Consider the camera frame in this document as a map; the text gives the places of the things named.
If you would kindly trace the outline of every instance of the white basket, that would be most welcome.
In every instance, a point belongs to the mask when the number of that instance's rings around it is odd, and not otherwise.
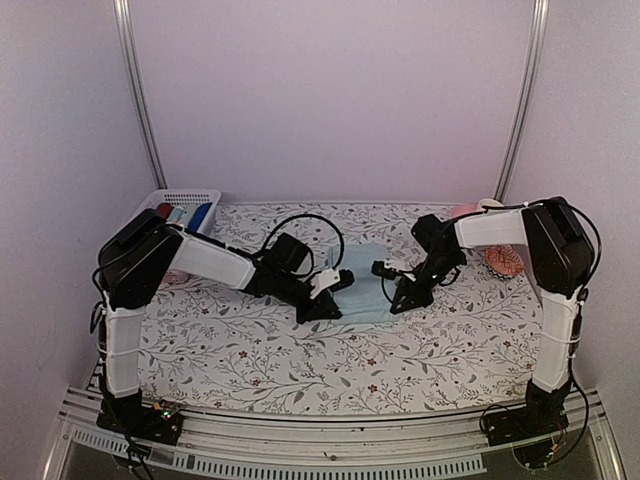
[[[216,218],[216,206],[222,195],[218,190],[156,190],[151,192],[144,202],[136,209],[131,218],[138,215],[147,208],[156,208],[161,203],[170,203],[171,205],[187,205],[192,203],[208,203],[211,202],[211,208],[202,220],[198,233],[209,236],[213,230],[213,223]]]

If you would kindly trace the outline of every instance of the floral tablecloth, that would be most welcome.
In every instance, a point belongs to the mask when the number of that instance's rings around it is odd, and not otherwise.
[[[324,215],[348,244],[376,242],[415,265],[410,228],[429,205],[225,205],[213,236],[255,251],[284,218]],[[324,223],[285,228],[322,264],[337,244]],[[447,410],[524,395],[538,351],[541,310],[525,276],[508,281],[469,252],[458,281],[427,309],[378,325],[297,325],[292,307],[192,277],[164,284],[143,322],[139,375],[149,397],[220,409],[308,415]]]

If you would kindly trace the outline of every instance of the towel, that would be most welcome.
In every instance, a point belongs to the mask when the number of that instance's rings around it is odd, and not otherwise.
[[[329,249],[330,265],[335,263],[339,253],[339,248]],[[333,299],[342,312],[342,318],[334,320],[334,324],[352,325],[394,321],[394,316],[389,312],[391,305],[382,293],[380,277],[371,274],[373,262],[388,257],[387,249],[377,243],[345,246],[344,258],[339,268],[351,270],[355,282],[350,287],[333,294]],[[395,283],[385,280],[385,288],[393,298]]]

